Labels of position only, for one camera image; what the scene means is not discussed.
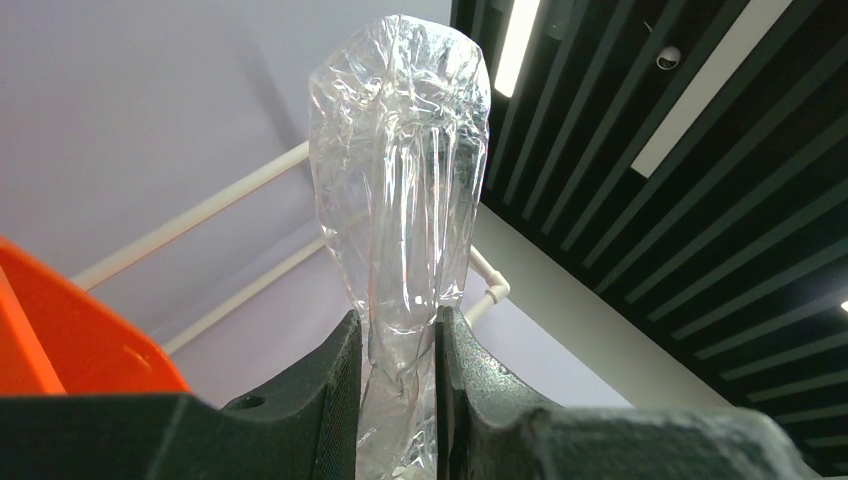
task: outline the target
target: white pipe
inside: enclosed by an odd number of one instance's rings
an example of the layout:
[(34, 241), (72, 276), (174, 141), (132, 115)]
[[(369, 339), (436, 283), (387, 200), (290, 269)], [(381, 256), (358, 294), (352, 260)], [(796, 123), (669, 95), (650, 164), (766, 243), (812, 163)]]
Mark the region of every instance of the white pipe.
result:
[[(304, 142), (284, 153), (277, 159), (265, 166), (255, 170), (251, 174), (221, 190), (212, 197), (206, 199), (194, 208), (184, 212), (156, 230), (141, 237), (135, 242), (118, 250), (114, 254), (101, 260), (94, 266), (73, 278), (73, 282), (84, 290), (91, 290), (106, 280), (114, 277), (121, 271), (134, 265), (146, 256), (174, 241), (180, 235), (185, 234), (192, 228), (200, 225), (206, 220), (221, 212), (225, 208), (241, 200), (247, 195), (266, 185), (271, 180), (284, 174), (295, 165), (309, 157), (309, 143)], [(244, 302), (250, 300), (265, 287), (270, 285), (281, 276), (310, 255), (317, 252), (324, 245), (323, 238), (313, 240), (309, 245), (303, 247), (291, 257), (283, 260), (279, 265), (254, 280), (242, 291), (233, 295), (217, 308), (194, 322), (186, 330), (165, 344), (165, 351), (169, 354), (179, 350), (198, 335), (205, 332), (213, 325), (229, 315)], [(483, 276), (489, 286), (483, 299), (471, 307), (466, 314), (466, 319), (471, 325), (477, 321), (492, 305), (503, 300), (509, 294), (509, 283), (495, 270), (489, 262), (483, 258), (480, 252), (471, 246), (470, 263), (472, 268)]]
[(474, 326), (474, 322), (479, 320), (489, 308), (509, 295), (509, 282), (506, 281), (501, 272), (492, 267), (492, 264), (473, 245), (471, 246), (470, 260), (471, 268), (479, 273), (486, 280), (486, 285), (489, 286), (483, 294), (483, 298), (465, 314), (465, 320), (469, 325)]
[[(189, 342), (197, 338), (201, 333), (212, 328), (213, 325), (223, 320), (227, 315), (232, 313), (236, 308), (253, 298), (257, 293), (261, 292), (267, 286), (271, 285), (275, 280), (279, 279), (292, 268), (309, 258), (313, 253), (317, 252), (324, 246), (323, 237), (318, 237), (309, 245), (303, 247), (291, 257), (283, 260), (279, 265), (269, 270), (245, 287), (242, 291), (236, 293), (220, 306), (204, 315), (200, 320), (191, 324), (183, 330), (179, 335), (165, 344), (165, 352), (169, 355), (173, 354), (180, 348), (187, 345)], [(480, 252), (471, 247), (471, 266), (480, 275), (486, 278), (486, 284), (489, 288), (486, 289), (483, 298), (474, 304), (465, 314), (465, 319), (469, 325), (474, 325), (474, 322), (480, 319), (492, 305), (503, 300), (509, 294), (509, 283), (501, 275), (500, 272), (492, 268), (492, 265), (480, 254)]]
[(320, 250), (323, 246), (324, 239), (322, 237), (316, 238), (315, 240), (310, 242), (309, 245), (301, 248), (294, 255), (280, 262), (279, 265), (254, 280), (253, 283), (245, 287), (242, 291), (230, 297), (220, 306), (204, 315), (200, 320), (194, 322), (187, 329), (183, 330), (182, 333), (171, 339), (168, 343), (165, 344), (165, 352), (167, 352), (168, 354), (172, 354), (183, 346), (185, 346), (190, 341), (197, 338), (197, 336), (199, 336), (201, 333), (205, 332), (213, 325), (221, 321), (221, 319), (229, 315), (233, 310), (241, 306), (244, 302), (253, 298), (254, 295), (261, 292), (268, 285), (272, 284), (274, 280), (277, 280), (278, 278), (285, 275), (289, 270), (309, 258), (309, 256)]
[(101, 260), (75, 276), (73, 282), (83, 290), (91, 290), (284, 174), (308, 156), (309, 142), (303, 142), (177, 218)]

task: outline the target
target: wrapped object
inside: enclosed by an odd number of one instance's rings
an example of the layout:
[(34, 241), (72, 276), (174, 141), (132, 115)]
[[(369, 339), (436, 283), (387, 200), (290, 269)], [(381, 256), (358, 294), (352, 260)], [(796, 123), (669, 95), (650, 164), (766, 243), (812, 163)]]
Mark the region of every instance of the wrapped object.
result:
[(435, 478), (434, 320), (465, 287), (488, 143), (482, 52), (452, 28), (385, 17), (309, 89), (318, 219), (367, 320), (357, 478)]

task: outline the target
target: orange plastic bin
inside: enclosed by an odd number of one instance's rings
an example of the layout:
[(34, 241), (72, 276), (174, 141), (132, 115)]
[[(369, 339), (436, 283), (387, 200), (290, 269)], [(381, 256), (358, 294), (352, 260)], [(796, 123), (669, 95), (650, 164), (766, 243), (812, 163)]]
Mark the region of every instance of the orange plastic bin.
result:
[(189, 391), (168, 356), (0, 237), (0, 395)]

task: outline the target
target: clear plastic film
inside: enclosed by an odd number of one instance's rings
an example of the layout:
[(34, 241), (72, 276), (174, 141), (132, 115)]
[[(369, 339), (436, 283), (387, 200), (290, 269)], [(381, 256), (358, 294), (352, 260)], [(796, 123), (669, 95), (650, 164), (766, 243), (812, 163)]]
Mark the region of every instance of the clear plastic film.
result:
[(488, 143), (482, 52), (452, 28), (385, 17), (309, 89), (318, 218), (366, 320), (357, 478), (435, 478), (434, 320), (465, 287)]

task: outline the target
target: black ceiling slat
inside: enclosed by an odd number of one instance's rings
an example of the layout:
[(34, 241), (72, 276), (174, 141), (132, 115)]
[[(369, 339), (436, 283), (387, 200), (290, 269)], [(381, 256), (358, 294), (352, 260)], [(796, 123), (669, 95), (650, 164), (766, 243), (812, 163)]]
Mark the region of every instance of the black ceiling slat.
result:
[(813, 410), (777, 415), (774, 419), (780, 423), (791, 425), (794, 423), (833, 419), (835, 417), (843, 417), (846, 415), (848, 415), (848, 403), (834, 405), (832, 407), (816, 408)]
[(815, 455), (816, 460), (820, 462), (828, 462), (835, 465), (840, 463), (840, 460), (848, 458), (848, 446), (834, 445), (829, 447), (819, 447), (815, 449)]
[(848, 330), (736, 367), (722, 373), (721, 377), (725, 380), (738, 380), (754, 373), (845, 346), (848, 346)]
[(732, 335), (714, 345), (710, 345), (709, 347), (696, 352), (695, 357), (700, 360), (706, 360), (732, 348), (738, 348), (747, 342), (762, 337), (763, 335), (767, 335), (778, 329), (792, 325), (795, 322), (809, 318), (819, 312), (833, 308), (834, 305), (842, 303), (845, 298), (848, 298), (848, 288), (842, 288), (830, 292), (810, 302), (804, 303), (803, 305), (786, 313), (778, 315), (777, 317)]
[(515, 189), (518, 186), (518, 180), (524, 173), (524, 168), (527, 165), (527, 159), (530, 157), (530, 150), (532, 150), (543, 121), (548, 114), (548, 107), (554, 104), (552, 101), (554, 92), (556, 91), (560, 77), (565, 74), (564, 68), (572, 53), (572, 47), (574, 46), (577, 38), (577, 33), (580, 31), (582, 26), (588, 5), (589, 2), (586, 0), (578, 0), (575, 2), (574, 9), (568, 19), (568, 26), (565, 29), (565, 35), (562, 40), (560, 40), (560, 45), (557, 49), (553, 65), (551, 66), (550, 74), (545, 82), (545, 88), (542, 90), (542, 96), (536, 106), (536, 112), (533, 114), (533, 120), (531, 121), (530, 128), (527, 131), (527, 136), (522, 142), (521, 152), (518, 155), (518, 160), (515, 163), (515, 168), (513, 169), (512, 177), (510, 178), (509, 185), (507, 186), (506, 195), (504, 196), (504, 202), (506, 204), (512, 203), (513, 197), (515, 196)]
[[(795, 295), (781, 296), (780, 300), (786, 303), (796, 305), (797, 298), (803, 298)], [(749, 322), (743, 328), (737, 328), (733, 332), (742, 332), (743, 330), (757, 325), (763, 318), (772, 318), (775, 315), (765, 315), (757, 317), (753, 322)], [(798, 322), (776, 332), (764, 335), (760, 338), (752, 340), (745, 344), (744, 348), (730, 349), (722, 352), (719, 355), (712, 357), (709, 360), (710, 367), (724, 381), (733, 381), (737, 378), (743, 378), (746, 375), (756, 374), (774, 368), (775, 371), (784, 371), (795, 368), (796, 362), (817, 355), (822, 352), (827, 352), (833, 349), (841, 349), (839, 344), (839, 335), (848, 332), (848, 324), (845, 322), (845, 311), (839, 308), (838, 305), (832, 305), (831, 308), (807, 317), (803, 322)], [(721, 338), (727, 338), (732, 334), (725, 335)], [(831, 339), (830, 343), (822, 342), (823, 340)], [(704, 346), (709, 346), (715, 343), (716, 340), (709, 342), (700, 342), (697, 347), (693, 347), (691, 351), (698, 351)], [(756, 363), (760, 360), (767, 360), (763, 363)], [(725, 378), (724, 374), (734, 371), (739, 368), (748, 367), (747, 370), (740, 370), (740, 373), (734, 374), (735, 378)]]
[[(601, 37), (601, 41), (598, 44), (598, 48), (592, 57), (589, 68), (586, 69), (586, 73), (580, 83), (580, 88), (577, 89), (577, 93), (574, 95), (574, 100), (571, 102), (568, 114), (562, 123), (562, 127), (560, 127), (559, 133), (554, 141), (554, 145), (551, 147), (548, 158), (545, 159), (545, 163), (542, 167), (541, 173), (539, 174), (539, 178), (536, 181), (536, 185), (533, 187), (529, 200), (527, 200), (524, 207), (524, 218), (530, 218), (533, 208), (535, 208), (539, 201), (539, 197), (542, 195), (542, 191), (547, 186), (548, 178), (550, 177), (557, 161), (562, 156), (565, 145), (568, 143), (568, 139), (574, 131), (574, 126), (577, 124), (577, 120), (580, 118), (583, 108), (589, 100), (589, 95), (592, 93), (592, 90), (598, 81), (598, 77), (600, 77), (604, 65), (606, 65), (607, 60), (613, 51), (613, 46), (615, 45), (616, 40), (618, 40), (619, 34), (624, 27), (625, 21), (630, 15), (630, 11), (632, 10), (634, 3), (634, 0), (622, 0), (616, 5), (611, 18), (609, 19), (609, 23), (607, 24), (607, 28), (604, 30), (604, 34)], [(514, 194), (515, 188), (518, 186), (519, 178), (520, 177), (517, 174), (513, 175), (507, 191), (512, 190)], [(507, 197), (507, 200), (511, 201), (511, 198), (512, 196), (509, 196)]]
[[(715, 122), (727, 111), (737, 97), (757, 77), (765, 65), (772, 61), (775, 55), (815, 11), (819, 1), (793, 2), (775, 22), (763, 39), (757, 44), (748, 58), (739, 66), (728, 80), (727, 84), (716, 94), (707, 105), (695, 123), (675, 145), (672, 151), (651, 175), (649, 181), (636, 198), (622, 211), (607, 232), (597, 242), (583, 262), (583, 266), (591, 268), (613, 240), (622, 232), (624, 227), (642, 209), (656, 193), (672, 171), (687, 157), (695, 145), (712, 128)], [(602, 283), (596, 288), (596, 293), (602, 293), (608, 287)]]
[[(830, 79), (830, 76), (845, 62), (845, 57), (848, 54), (848, 36), (843, 38), (839, 44), (834, 47), (827, 55), (825, 55), (813, 69), (809, 70), (795, 86), (784, 95), (777, 104), (775, 104), (765, 115), (762, 116), (753, 128), (748, 130), (745, 135), (727, 152), (727, 154), (713, 166), (706, 176), (704, 176), (694, 187), (692, 187), (684, 197), (677, 202), (674, 207), (657, 223), (651, 231), (645, 235), (636, 246), (618, 262), (618, 264), (604, 277), (601, 285), (598, 286), (598, 292), (603, 292), (612, 283), (618, 279), (622, 273), (630, 268), (633, 263), (639, 259), (652, 245), (691, 208), (700, 202), (704, 196), (709, 193), (731, 170), (733, 170), (740, 162), (742, 162), (754, 149), (768, 138), (781, 123), (783, 123), (793, 112), (798, 109), (815, 91)], [(796, 156), (796, 162), (804, 162), (804, 158)], [(746, 200), (750, 201), (751, 192), (746, 196)], [(746, 200), (740, 201), (737, 205), (747, 208), (753, 208), (756, 204), (746, 203)], [(649, 288), (653, 287), (666, 275), (673, 272), (683, 262), (691, 258), (706, 244), (715, 239), (718, 235), (726, 230), (733, 222), (741, 218), (740, 209), (731, 209), (725, 213), (719, 220), (708, 227), (701, 235), (695, 237), (689, 244), (675, 254), (668, 262), (654, 271), (644, 282), (640, 284), (634, 291), (627, 295), (626, 300), (633, 303)]]
[(848, 435), (808, 438), (804, 443), (813, 448), (848, 447)]
[(801, 278), (804, 275), (807, 275), (841, 257), (848, 255), (848, 238), (844, 238), (833, 245), (827, 247), (821, 252), (816, 253), (810, 257), (807, 257), (801, 260), (799, 263), (793, 265), (792, 267), (783, 270), (777, 275), (770, 277), (768, 280), (765, 280), (750, 290), (738, 295), (727, 303), (724, 303), (718, 306), (715, 310), (703, 315), (692, 322), (689, 322), (683, 328), (680, 328), (671, 336), (675, 340), (682, 340), (689, 335), (701, 330), (707, 325), (716, 322), (727, 315), (739, 310), (740, 308), (749, 305), (750, 303), (758, 300), (770, 293), (775, 292), (777, 289)]
[[(589, 168), (589, 164), (595, 159), (595, 155), (598, 153), (601, 145), (603, 145), (604, 141), (606, 141), (607, 135), (615, 122), (618, 121), (621, 112), (630, 101), (633, 92), (636, 90), (636, 87), (639, 85), (639, 82), (645, 75), (645, 72), (649, 68), (653, 67), (653, 59), (657, 52), (666, 44), (666, 38), (671, 32), (672, 27), (674, 27), (674, 23), (677, 21), (677, 18), (681, 13), (683, 13), (686, 3), (687, 2), (684, 1), (669, 2), (665, 9), (663, 9), (663, 13), (660, 15), (653, 32), (651, 32), (651, 35), (648, 37), (648, 41), (642, 46), (642, 50), (636, 57), (633, 67), (629, 72), (627, 72), (627, 77), (625, 77), (624, 81), (621, 83), (621, 87), (615, 94), (612, 103), (610, 103), (609, 108), (604, 114), (603, 120), (601, 120), (601, 123), (598, 124), (594, 135), (592, 135), (592, 139), (589, 140), (589, 144), (580, 156), (580, 160), (577, 161), (577, 166), (574, 168), (574, 172), (568, 178), (568, 182), (566, 182), (565, 187), (559, 194), (556, 203), (554, 203), (553, 210), (548, 214), (547, 220), (545, 220), (545, 223), (542, 225), (542, 233), (545, 235), (551, 232), (556, 220), (562, 214), (566, 204), (571, 199), (571, 195), (574, 193), (574, 190), (583, 179), (583, 174), (586, 173), (586, 170)], [(547, 179), (544, 177), (540, 176), (539, 180), (540, 182), (536, 188), (547, 183)]]
[(712, 54), (716, 45), (724, 37), (724, 34), (727, 33), (730, 26), (733, 25), (733, 22), (736, 21), (739, 13), (745, 8), (747, 3), (747, 1), (729, 1), (716, 14), (709, 28), (701, 36), (686, 61), (683, 62), (680, 71), (675, 75), (671, 85), (669, 85), (665, 93), (663, 93), (662, 98), (660, 98), (656, 106), (651, 110), (651, 113), (645, 119), (636, 135), (634, 135), (624, 153), (616, 160), (604, 183), (592, 197), (592, 200), (580, 215), (577, 223), (569, 231), (568, 236), (562, 244), (563, 250), (571, 249), (574, 242), (583, 233), (586, 225), (595, 216), (601, 204), (609, 197), (612, 189), (621, 180), (627, 169), (630, 168), (630, 164), (633, 163), (636, 155), (639, 154), (654, 131), (662, 123), (665, 116), (680, 98), (680, 95), (689, 86), (689, 82), (692, 81), (692, 78), (698, 73), (704, 62), (707, 61), (707, 58)]
[(812, 378), (798, 380), (783, 385), (774, 386), (764, 390), (749, 393), (748, 400), (753, 403), (764, 402), (766, 400), (774, 400), (776, 398), (785, 397), (788, 395), (796, 395), (808, 390), (817, 388), (830, 387), (835, 385), (844, 385), (848, 388), (848, 370), (840, 370), (830, 372), (824, 375), (817, 375)]
[[(846, 135), (848, 135), (848, 112), (843, 114), (838, 121), (834, 122), (827, 130), (822, 132), (806, 147), (802, 148), (799, 152), (793, 155), (789, 161), (760, 183), (757, 188), (749, 192), (742, 201), (736, 204), (734, 208), (731, 208), (722, 215), (718, 221), (713, 223), (713, 225), (707, 229), (704, 235), (717, 236), (720, 234), (726, 229), (726, 226), (741, 219), (744, 214), (750, 211), (751, 208), (765, 199), (768, 195), (774, 193), (774, 191), (784, 185), (789, 178), (793, 177), (802, 169), (809, 166), (810, 163), (818, 159), (821, 155), (825, 154)], [(737, 296), (734, 300), (716, 308), (712, 312), (696, 320), (693, 320), (684, 328), (674, 332), (672, 336), (677, 340), (685, 338), (710, 323), (723, 318), (738, 308), (741, 308), (741, 306), (747, 305), (754, 299), (760, 298), (780, 286), (783, 286), (802, 275), (806, 275), (807, 273), (840, 258), (846, 253), (848, 253), (848, 238), (836, 242), (812, 257), (807, 258), (802, 263), (784, 270), (771, 279), (760, 283), (748, 292)]]
[(757, 240), (748, 244), (748, 246), (739, 250), (710, 272), (698, 278), (695, 283), (669, 298), (656, 310), (649, 313), (648, 319), (657, 321), (663, 318), (675, 308), (703, 292), (711, 285), (714, 285), (737, 268), (748, 263), (754, 257), (760, 255), (762, 252), (768, 250), (846, 200), (848, 200), (848, 178), (835, 187), (832, 187), (823, 196), (795, 212), (768, 232), (762, 234)]
[(527, 75), (530, 70), (535, 66), (532, 61), (534, 53), (536, 52), (539, 40), (545, 35), (544, 26), (548, 19), (547, 10), (551, 6), (551, 3), (552, 2), (547, 0), (542, 0), (539, 3), (536, 19), (533, 22), (533, 29), (530, 33), (530, 38), (527, 40), (524, 61), (521, 62), (518, 79), (515, 81), (515, 88), (512, 91), (512, 97), (509, 99), (509, 104), (506, 109), (506, 116), (504, 117), (503, 123), (501, 123), (497, 147), (492, 152), (493, 155), (489, 165), (489, 179), (487, 182), (490, 188), (494, 187), (494, 185), (498, 183), (498, 171), (503, 164), (503, 155), (507, 149), (507, 142), (509, 141), (510, 134), (512, 133), (512, 126), (515, 122), (518, 107), (521, 104), (521, 96), (526, 85), (525, 80), (527, 79)]
[[(839, 415), (838, 412), (840, 410), (838, 409), (825, 410), (823, 412), (816, 412), (815, 410), (818, 409), (805, 410), (805, 412), (810, 412), (809, 415), (792, 417), (794, 421), (791, 423), (782, 423), (781, 426), (795, 438), (823, 437), (845, 433), (844, 425), (848, 422), (848, 415)], [(797, 420), (797, 418), (806, 418), (807, 416), (818, 416), (819, 418)], [(772, 416), (775, 420), (780, 421), (777, 417), (778, 415)]]
[[(675, 208), (672, 209), (672, 211), (669, 212), (669, 214), (666, 215), (666, 217), (663, 218), (663, 220), (655, 227), (655, 229), (658, 230), (658, 235), (665, 234), (665, 232), (674, 225), (679, 216), (685, 215), (688, 208), (700, 201), (701, 198), (703, 198), (703, 195), (706, 194), (706, 191), (711, 190), (715, 186), (715, 183), (708, 182), (708, 178), (712, 179), (711, 177), (714, 177), (714, 172), (726, 166), (724, 171), (717, 172), (717, 175), (723, 175), (729, 171), (736, 162), (749, 155), (751, 151), (753, 151), (754, 148), (766, 138), (772, 129), (776, 128), (777, 125), (779, 125), (790, 113), (798, 108), (804, 100), (806, 100), (808, 95), (812, 94), (819, 86), (821, 86), (822, 83), (824, 83), (824, 81), (830, 79), (831, 75), (833, 75), (833, 73), (845, 63), (847, 58), (848, 35), (846, 35), (833, 49), (831, 49), (831, 51), (828, 52), (824, 58), (822, 58), (822, 60), (819, 61), (816, 66), (813, 67), (809, 73), (795, 85), (795, 87), (787, 92), (783, 99), (781, 99), (774, 108), (769, 110), (769, 112), (763, 116), (762, 122), (758, 122), (754, 128), (748, 131), (748, 133), (730, 150), (730, 152), (728, 152), (728, 154), (719, 161), (719, 164), (710, 170), (707, 177), (704, 177), (704, 180), (699, 182), (698, 185), (691, 190), (690, 194), (687, 194), (686, 197), (675, 205)], [(768, 180), (764, 181), (760, 187), (766, 183), (768, 183)], [(738, 205), (745, 206), (745, 211), (750, 211), (751, 208), (756, 206), (756, 202), (762, 200), (762, 195), (759, 199), (753, 198), (755, 192), (756, 190), (751, 192), (738, 203)], [(633, 291), (627, 295), (626, 300), (633, 303), (641, 298), (651, 288), (656, 286), (656, 284), (664, 277), (675, 271), (677, 268), (680, 268), (680, 266), (683, 265), (689, 258), (704, 248), (709, 242), (713, 241), (730, 225), (741, 219), (744, 213), (745, 212), (742, 208), (734, 208), (725, 213), (701, 235), (689, 242), (689, 244), (683, 247), (683, 249), (675, 254), (668, 262), (655, 270), (654, 273), (634, 288)]]
[[(779, 415), (786, 415), (808, 410), (817, 410), (820, 408), (832, 407), (834, 405), (844, 405), (848, 403), (848, 389), (844, 388), (844, 385), (836, 384), (821, 387), (817, 389), (814, 393), (816, 393), (816, 395), (805, 395), (803, 393), (787, 395), (783, 397), (773, 398), (770, 400), (762, 400), (760, 402), (757, 402), (756, 404), (751, 403), (751, 405), (754, 405), (757, 409), (767, 413), (770, 416), (776, 417)], [(845, 433), (845, 431), (829, 431), (821, 433), (817, 432), (815, 433), (815, 435), (831, 436), (833, 433)], [(800, 435), (800, 438), (808, 437), (809, 435)]]

